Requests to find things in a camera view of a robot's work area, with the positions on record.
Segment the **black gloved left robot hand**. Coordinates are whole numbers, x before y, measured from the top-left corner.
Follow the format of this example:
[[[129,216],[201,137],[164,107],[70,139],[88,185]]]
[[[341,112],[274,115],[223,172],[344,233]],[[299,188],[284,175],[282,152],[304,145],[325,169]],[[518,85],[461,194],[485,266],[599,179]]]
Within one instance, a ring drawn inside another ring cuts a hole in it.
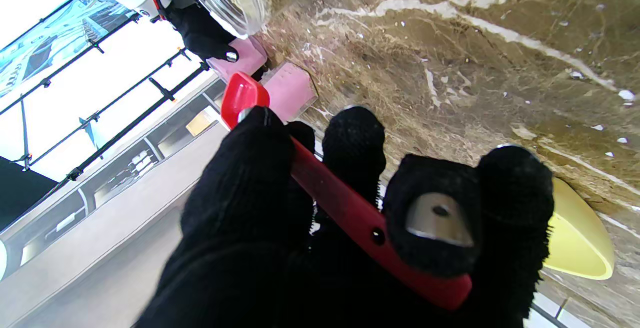
[[[398,254],[445,277],[469,272],[451,312],[371,259],[291,177],[314,130],[254,107],[222,140],[183,208],[182,238],[136,327],[522,327],[554,212],[553,173],[499,146],[476,167],[407,154],[382,213]]]

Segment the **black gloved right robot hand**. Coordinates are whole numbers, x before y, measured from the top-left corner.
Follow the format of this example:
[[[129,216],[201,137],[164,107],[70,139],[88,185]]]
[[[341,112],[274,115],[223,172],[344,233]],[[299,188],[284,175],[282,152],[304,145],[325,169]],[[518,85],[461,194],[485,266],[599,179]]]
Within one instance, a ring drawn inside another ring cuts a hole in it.
[[[181,35],[185,47],[201,60],[218,59],[235,63],[240,55],[230,43],[236,37],[227,32],[203,7],[166,8],[167,20]]]

